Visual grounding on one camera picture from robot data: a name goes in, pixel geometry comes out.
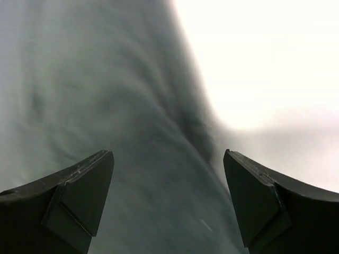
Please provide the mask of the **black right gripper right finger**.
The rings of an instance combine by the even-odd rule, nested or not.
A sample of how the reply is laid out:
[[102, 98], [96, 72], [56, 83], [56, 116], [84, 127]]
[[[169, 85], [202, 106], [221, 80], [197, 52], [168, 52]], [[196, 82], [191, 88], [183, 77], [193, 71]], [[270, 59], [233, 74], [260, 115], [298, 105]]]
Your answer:
[[250, 253], [338, 253], [338, 193], [229, 149], [223, 162], [243, 244]]

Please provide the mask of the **zebra and grey plush pillowcase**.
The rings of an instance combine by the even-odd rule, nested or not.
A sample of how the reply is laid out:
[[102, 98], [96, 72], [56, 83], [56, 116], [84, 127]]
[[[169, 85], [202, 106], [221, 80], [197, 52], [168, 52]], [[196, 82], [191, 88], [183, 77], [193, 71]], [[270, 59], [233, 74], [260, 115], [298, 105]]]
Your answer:
[[1, 185], [115, 158], [90, 253], [246, 253], [169, 1], [1, 1]]

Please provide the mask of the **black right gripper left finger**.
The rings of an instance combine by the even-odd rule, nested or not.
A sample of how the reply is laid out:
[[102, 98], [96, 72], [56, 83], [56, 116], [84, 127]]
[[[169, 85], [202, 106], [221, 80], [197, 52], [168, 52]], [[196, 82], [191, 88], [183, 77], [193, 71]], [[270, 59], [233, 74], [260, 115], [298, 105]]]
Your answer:
[[114, 167], [111, 151], [1, 192], [1, 253], [88, 253]]

